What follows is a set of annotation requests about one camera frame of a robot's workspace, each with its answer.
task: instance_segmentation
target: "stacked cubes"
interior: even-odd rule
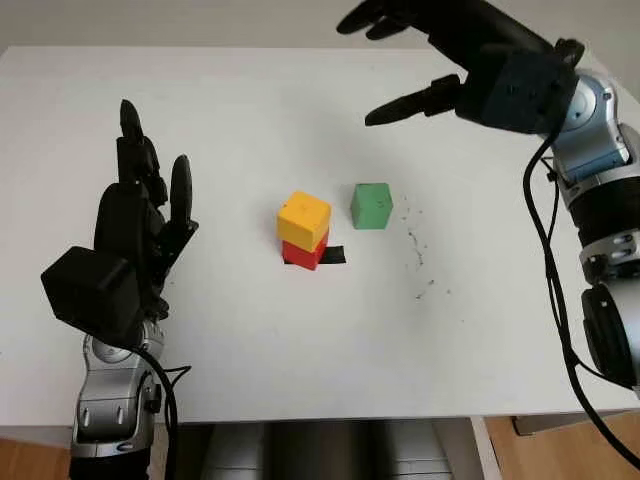
[[[315,270],[329,240],[331,205],[304,192],[295,192],[278,212],[282,256]]]

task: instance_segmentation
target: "white table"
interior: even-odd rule
[[[137,106],[166,177],[179,154],[191,159],[201,228],[167,281],[163,323],[163,364],[194,366],[177,388],[182,421],[578,410],[522,199],[539,140],[452,114],[364,127],[370,109],[453,71],[433,50],[9,49],[0,425],[72,421],[82,334],[53,317],[39,275],[70,245],[91,246],[116,178],[121,98]],[[640,126],[640,106],[620,94],[621,119]],[[390,184],[386,231],[352,228],[357,182]],[[283,265],[274,218],[296,189],[333,204],[330,244],[345,246],[347,265]],[[542,173],[535,190],[548,213]],[[554,239],[588,358],[580,246],[564,209]],[[584,383],[599,409],[637,405]]]

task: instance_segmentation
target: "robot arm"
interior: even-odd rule
[[[87,333],[85,382],[76,406],[70,477],[146,479],[160,385],[169,430],[166,478],[173,478],[177,408],[158,363],[169,305],[160,297],[171,266],[198,228],[191,220],[186,156],[173,165],[171,217],[159,210],[167,187],[153,143],[123,100],[117,140],[119,181],[104,192],[94,249],[72,247],[42,274],[55,316]]]
[[[602,378],[640,396],[640,135],[618,123],[617,94],[606,77],[575,70],[584,47],[559,40],[554,47],[484,0],[366,0],[338,32],[370,27],[378,40],[414,27],[468,71],[401,97],[369,113],[380,125],[449,110],[481,125],[546,138],[525,171],[525,198],[543,244],[550,297],[571,385],[609,443],[640,470],[640,459],[608,430],[589,404],[575,367],[564,297],[549,236],[530,195],[531,172],[544,150],[565,206],[578,228],[580,261],[592,288],[582,295],[584,328]]]

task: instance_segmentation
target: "black cable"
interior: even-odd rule
[[[580,402],[580,405],[588,415],[589,419],[593,422],[602,436],[622,457],[624,457],[625,460],[627,460],[636,469],[640,470],[640,458],[638,458],[629,449],[627,449],[627,447],[622,442],[620,442],[620,440],[618,440],[618,438],[611,432],[611,430],[609,430],[609,427],[607,427],[602,418],[600,418],[593,406],[589,403],[589,400],[587,399],[584,390],[580,385],[580,380],[578,379],[578,374],[576,372],[576,366],[581,365],[581,362],[571,348],[571,332],[569,329],[569,319],[564,299],[564,293],[562,291],[562,285],[560,283],[560,275],[558,274],[555,258],[551,249],[551,242],[549,241],[548,234],[547,232],[545,232],[544,226],[542,225],[540,215],[538,214],[535,202],[533,200],[533,195],[531,193],[531,177],[535,166],[541,160],[544,152],[547,151],[547,149],[556,140],[556,138],[560,134],[560,130],[561,128],[558,127],[551,133],[551,135],[549,135],[549,137],[542,143],[540,148],[538,148],[536,153],[527,164],[527,167],[525,168],[522,179],[525,202],[527,204],[527,209],[529,210],[531,220],[533,221],[533,224],[538,233],[538,237],[540,238],[540,243],[542,244],[542,250],[544,252],[545,272],[548,285],[550,286],[549,290],[552,297],[552,309],[558,316],[556,324],[558,326],[558,334],[560,336],[560,343],[562,345],[562,353],[571,387],[573,388],[578,402]]]
[[[169,381],[169,377],[163,370],[160,363],[146,350],[136,348],[132,350],[146,361],[158,376],[166,395],[165,401],[165,426],[169,437],[169,446],[167,447],[167,460],[165,462],[165,480],[174,480],[176,474],[176,461],[178,453],[178,406],[176,397],[173,393],[173,385]]]
[[[180,372],[175,376],[173,380],[171,380],[171,388],[175,388],[176,384],[180,381],[180,379],[191,370],[191,365],[185,365],[184,367],[176,367],[176,368],[166,368],[164,370],[165,373],[174,373]],[[164,418],[166,419],[169,416],[169,402],[164,402]]]

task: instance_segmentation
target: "green cube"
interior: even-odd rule
[[[351,217],[358,230],[384,230],[393,202],[386,183],[359,183],[353,192]]]

